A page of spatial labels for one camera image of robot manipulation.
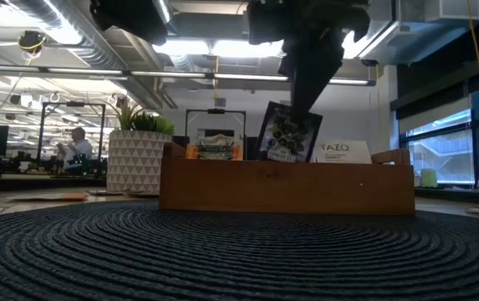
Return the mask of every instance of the wooden crate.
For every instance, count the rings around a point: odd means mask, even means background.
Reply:
[[[160,208],[222,212],[414,215],[408,150],[374,163],[309,164],[199,161],[168,145],[161,167]],[[381,165],[395,161],[396,165]]]

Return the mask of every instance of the man sitting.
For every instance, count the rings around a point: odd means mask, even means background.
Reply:
[[[85,130],[77,127],[72,130],[72,140],[68,147],[58,143],[59,153],[64,158],[64,172],[71,176],[81,176],[83,168],[79,159],[84,155],[87,160],[92,157],[92,145],[85,139]]]

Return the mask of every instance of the woven placemat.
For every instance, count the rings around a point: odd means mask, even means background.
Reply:
[[[479,219],[160,211],[0,216],[0,300],[479,299]]]

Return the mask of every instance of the white patterned pot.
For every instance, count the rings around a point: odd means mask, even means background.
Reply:
[[[159,194],[163,145],[170,141],[171,135],[150,131],[111,132],[107,190]]]

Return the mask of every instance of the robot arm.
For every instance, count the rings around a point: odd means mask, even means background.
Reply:
[[[344,30],[359,41],[369,30],[369,15],[344,0],[251,0],[250,43],[284,40],[287,55],[279,73],[291,80],[291,106],[297,118],[308,113],[342,65]]]

